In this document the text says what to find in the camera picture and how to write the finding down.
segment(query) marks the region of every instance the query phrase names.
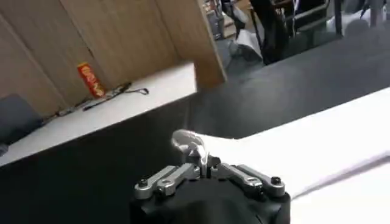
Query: screw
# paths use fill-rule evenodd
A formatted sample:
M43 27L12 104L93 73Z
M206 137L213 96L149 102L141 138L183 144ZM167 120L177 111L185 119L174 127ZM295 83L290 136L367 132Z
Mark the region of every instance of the screw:
M282 183L282 180L280 179L280 177L271 177L271 184L279 185L281 183Z
M147 179L142 179L138 182L139 187L146 187L147 186Z

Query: office chair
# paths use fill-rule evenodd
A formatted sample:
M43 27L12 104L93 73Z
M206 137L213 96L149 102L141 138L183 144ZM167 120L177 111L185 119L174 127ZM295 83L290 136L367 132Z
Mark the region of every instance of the office chair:
M326 24L330 0L250 0L250 3L264 28L264 40L258 38L258 41L268 65L307 49L287 52L296 33L308 36L307 46L313 45L313 30Z
M19 95L0 99L0 145L10 145L41 125L42 118Z

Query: wooden partition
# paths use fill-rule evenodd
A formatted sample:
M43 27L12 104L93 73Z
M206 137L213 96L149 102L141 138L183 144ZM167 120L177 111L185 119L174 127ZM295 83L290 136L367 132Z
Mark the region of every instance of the wooden partition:
M0 98L19 94L42 115L65 107L57 89L1 16L0 68Z
M88 61L103 77L58 0L1 0L0 10L70 105L89 96L76 66Z
M56 107L90 96L77 72L77 65L85 61L107 89L183 61L195 63L200 88L225 80L200 0L2 0L0 15L14 30L19 47L40 68L28 74L36 77L30 88L55 91ZM20 64L0 59L3 71L3 66ZM3 95L15 92L9 89L12 85L3 87L10 81L1 78ZM37 80L49 82L50 87ZM23 97L42 113L53 111L54 104L43 105L36 101L38 96L24 93Z
M195 62L198 86L207 88L225 75L201 2L156 0L179 57Z

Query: red snack package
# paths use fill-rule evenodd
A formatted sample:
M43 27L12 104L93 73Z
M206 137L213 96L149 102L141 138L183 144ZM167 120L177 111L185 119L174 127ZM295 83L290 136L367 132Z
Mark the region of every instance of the red snack package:
M103 86L99 82L98 78L96 78L91 66L87 62L79 64L77 66L77 70L79 70L81 77L94 97L100 98L105 95Z

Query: background furniture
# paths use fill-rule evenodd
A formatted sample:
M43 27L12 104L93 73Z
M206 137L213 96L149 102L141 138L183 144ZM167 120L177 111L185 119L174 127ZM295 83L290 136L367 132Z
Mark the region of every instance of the background furniture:
M42 117L20 96L0 99L0 144L12 144L41 126Z

